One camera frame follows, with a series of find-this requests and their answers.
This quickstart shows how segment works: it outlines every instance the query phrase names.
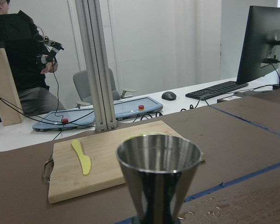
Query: wooden cutting board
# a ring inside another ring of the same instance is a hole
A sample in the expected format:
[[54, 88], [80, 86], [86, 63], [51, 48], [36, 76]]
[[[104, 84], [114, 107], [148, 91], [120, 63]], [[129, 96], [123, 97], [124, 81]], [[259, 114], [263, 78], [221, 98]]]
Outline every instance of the wooden cutting board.
[[165, 133], [181, 137], [163, 121], [156, 121], [78, 138], [84, 154], [91, 159], [88, 175], [82, 173], [71, 140], [56, 143], [53, 148], [54, 168], [50, 176], [49, 202], [56, 203], [125, 183], [116, 158], [117, 147], [123, 140], [143, 133]]

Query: keyboard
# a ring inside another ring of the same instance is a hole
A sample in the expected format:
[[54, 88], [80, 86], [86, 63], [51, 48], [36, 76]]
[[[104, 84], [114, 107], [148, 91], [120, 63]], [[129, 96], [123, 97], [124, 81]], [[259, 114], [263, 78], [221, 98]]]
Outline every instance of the keyboard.
[[207, 87], [205, 89], [189, 92], [186, 94], [186, 97], [193, 99], [209, 99], [233, 90], [240, 89], [247, 85], [248, 83], [237, 85], [235, 81], [228, 81]]

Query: office chair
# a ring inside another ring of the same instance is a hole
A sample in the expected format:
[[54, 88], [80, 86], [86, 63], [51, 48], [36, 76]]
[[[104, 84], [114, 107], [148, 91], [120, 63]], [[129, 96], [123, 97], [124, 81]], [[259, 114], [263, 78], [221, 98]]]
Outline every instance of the office chair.
[[[136, 92], [136, 90], [132, 89], [124, 89], [122, 91], [122, 94], [119, 94], [116, 90], [115, 81], [113, 72], [111, 69], [109, 69], [110, 73], [110, 80], [111, 80], [111, 90], [112, 90], [112, 96], [113, 100], [119, 100], [122, 98], [125, 98], [126, 92]], [[81, 105], [89, 105], [92, 104], [92, 98], [91, 93], [88, 85], [88, 77], [87, 77], [87, 70], [83, 70], [80, 72], [77, 72], [73, 76], [73, 81], [76, 87], [76, 90], [78, 92], [78, 95], [82, 101], [77, 102], [77, 106]]]

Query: metal handle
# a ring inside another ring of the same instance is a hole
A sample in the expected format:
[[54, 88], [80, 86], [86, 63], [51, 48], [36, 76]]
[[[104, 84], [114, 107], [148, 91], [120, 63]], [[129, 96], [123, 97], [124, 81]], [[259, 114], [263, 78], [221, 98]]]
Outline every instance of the metal handle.
[[42, 171], [42, 177], [43, 177], [48, 183], [50, 183], [50, 177], [47, 177], [47, 176], [45, 175], [45, 170], [46, 170], [46, 166], [47, 166], [49, 163], [51, 163], [51, 162], [54, 163], [54, 161], [53, 161], [53, 155], [51, 155], [50, 158], [48, 159], [48, 161], [45, 162], [45, 165], [43, 166], [43, 171]]

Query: stainless steel jigger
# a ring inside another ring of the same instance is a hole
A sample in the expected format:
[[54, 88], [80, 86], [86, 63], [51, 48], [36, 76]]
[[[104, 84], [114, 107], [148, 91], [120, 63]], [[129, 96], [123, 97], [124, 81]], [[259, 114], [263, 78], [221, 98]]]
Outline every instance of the stainless steel jigger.
[[133, 224], [178, 224], [201, 152], [186, 139], [144, 135], [124, 141], [117, 158], [138, 216]]

